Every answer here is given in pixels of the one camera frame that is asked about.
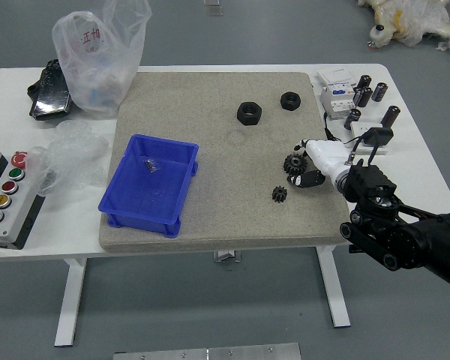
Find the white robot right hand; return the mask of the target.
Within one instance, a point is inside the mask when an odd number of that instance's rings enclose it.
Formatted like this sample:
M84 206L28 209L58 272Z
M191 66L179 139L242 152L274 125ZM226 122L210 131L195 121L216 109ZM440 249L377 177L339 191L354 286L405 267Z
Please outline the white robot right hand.
M346 146L339 141L303 139L294 150L304 149L315 170L301 175L288 175L287 181L298 188L312 188L321 185L327 178L338 191L343 193L354 154L350 155Z

